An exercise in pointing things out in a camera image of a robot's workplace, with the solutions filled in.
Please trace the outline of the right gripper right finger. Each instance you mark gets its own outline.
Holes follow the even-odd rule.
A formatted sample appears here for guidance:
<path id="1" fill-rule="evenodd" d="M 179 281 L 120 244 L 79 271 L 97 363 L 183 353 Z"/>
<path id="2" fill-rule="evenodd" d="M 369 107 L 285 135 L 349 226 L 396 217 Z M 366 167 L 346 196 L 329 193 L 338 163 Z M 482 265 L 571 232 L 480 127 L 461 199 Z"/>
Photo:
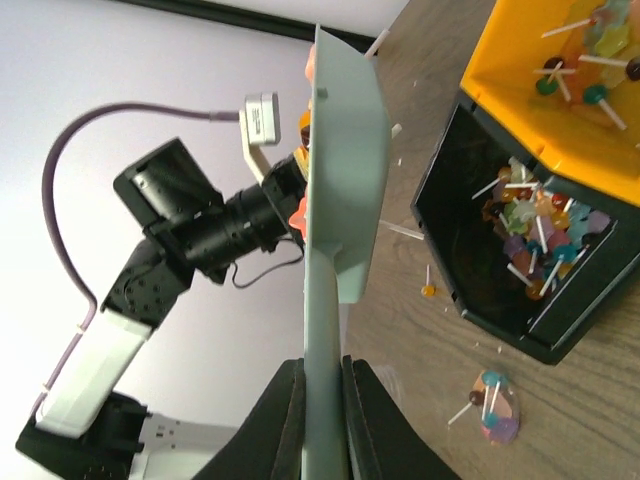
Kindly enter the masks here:
<path id="1" fill-rule="evenodd" d="M 352 479 L 459 476 L 420 438 L 363 359 L 342 359 L 342 393 Z"/>

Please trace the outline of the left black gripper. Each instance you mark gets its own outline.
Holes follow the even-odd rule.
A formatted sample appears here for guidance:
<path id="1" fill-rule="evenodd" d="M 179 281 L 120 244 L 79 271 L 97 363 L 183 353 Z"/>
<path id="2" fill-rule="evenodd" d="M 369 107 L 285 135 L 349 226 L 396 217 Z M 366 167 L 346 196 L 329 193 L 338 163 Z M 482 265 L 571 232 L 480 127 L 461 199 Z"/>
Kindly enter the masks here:
<path id="1" fill-rule="evenodd" d="M 240 190 L 225 204 L 228 235 L 224 260 L 237 259 L 261 250 L 273 253 L 283 239 L 304 250 L 301 233 L 289 224 L 305 193 L 307 182 L 296 160 L 287 157 L 274 164 L 261 184 Z"/>

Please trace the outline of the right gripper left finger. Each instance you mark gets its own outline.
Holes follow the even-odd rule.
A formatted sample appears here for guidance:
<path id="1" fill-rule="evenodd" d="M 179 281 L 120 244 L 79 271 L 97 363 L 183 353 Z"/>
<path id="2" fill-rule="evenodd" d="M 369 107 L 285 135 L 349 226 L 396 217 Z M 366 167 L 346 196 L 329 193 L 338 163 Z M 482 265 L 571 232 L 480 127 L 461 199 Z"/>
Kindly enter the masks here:
<path id="1" fill-rule="evenodd" d="M 234 436 L 195 478 L 299 479 L 305 421 L 304 361 L 286 360 Z"/>

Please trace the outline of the light blue slotted scoop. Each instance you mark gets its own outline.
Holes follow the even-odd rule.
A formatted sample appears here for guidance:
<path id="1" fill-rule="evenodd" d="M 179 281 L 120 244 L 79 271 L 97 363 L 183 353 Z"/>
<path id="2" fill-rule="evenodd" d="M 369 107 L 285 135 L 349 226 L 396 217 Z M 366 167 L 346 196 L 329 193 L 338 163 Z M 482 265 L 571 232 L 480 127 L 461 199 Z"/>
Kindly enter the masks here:
<path id="1" fill-rule="evenodd" d="M 367 285 L 390 158 L 374 64 L 318 27 L 312 86 L 304 282 L 304 479 L 349 476 L 339 307 Z"/>

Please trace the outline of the black candy bin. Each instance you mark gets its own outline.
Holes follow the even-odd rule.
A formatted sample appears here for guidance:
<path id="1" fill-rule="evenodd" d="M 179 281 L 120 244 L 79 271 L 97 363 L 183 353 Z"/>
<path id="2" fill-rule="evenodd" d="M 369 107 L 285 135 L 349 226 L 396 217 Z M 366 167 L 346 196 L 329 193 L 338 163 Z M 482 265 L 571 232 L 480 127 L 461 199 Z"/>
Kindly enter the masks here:
<path id="1" fill-rule="evenodd" d="M 639 211 L 553 175 L 460 100 L 412 203 L 461 315 L 559 363 L 639 279 Z"/>

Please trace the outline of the orange candy bin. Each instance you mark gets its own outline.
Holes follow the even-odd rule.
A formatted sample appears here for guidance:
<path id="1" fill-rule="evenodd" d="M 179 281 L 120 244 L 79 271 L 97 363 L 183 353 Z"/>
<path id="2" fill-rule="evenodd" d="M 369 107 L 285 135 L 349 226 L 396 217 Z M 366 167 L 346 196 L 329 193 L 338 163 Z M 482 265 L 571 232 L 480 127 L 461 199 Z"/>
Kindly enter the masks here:
<path id="1" fill-rule="evenodd" d="M 638 205 L 638 2 L 498 1 L 461 87 L 548 170 Z"/>

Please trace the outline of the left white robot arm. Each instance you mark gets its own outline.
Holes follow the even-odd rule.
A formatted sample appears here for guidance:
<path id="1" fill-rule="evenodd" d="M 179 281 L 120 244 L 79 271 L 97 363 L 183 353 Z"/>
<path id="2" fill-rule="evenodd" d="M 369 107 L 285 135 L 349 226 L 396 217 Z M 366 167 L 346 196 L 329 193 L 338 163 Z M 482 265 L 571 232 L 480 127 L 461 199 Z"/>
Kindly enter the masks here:
<path id="1" fill-rule="evenodd" d="M 133 479 L 155 440 L 152 415 L 114 386 L 196 274 L 235 282 L 239 260 L 300 244 L 289 226 L 306 188 L 301 158 L 268 165 L 224 198 L 173 139 L 127 167 L 113 187 L 143 230 L 103 301 L 92 301 L 20 433 L 17 450 L 63 479 Z"/>

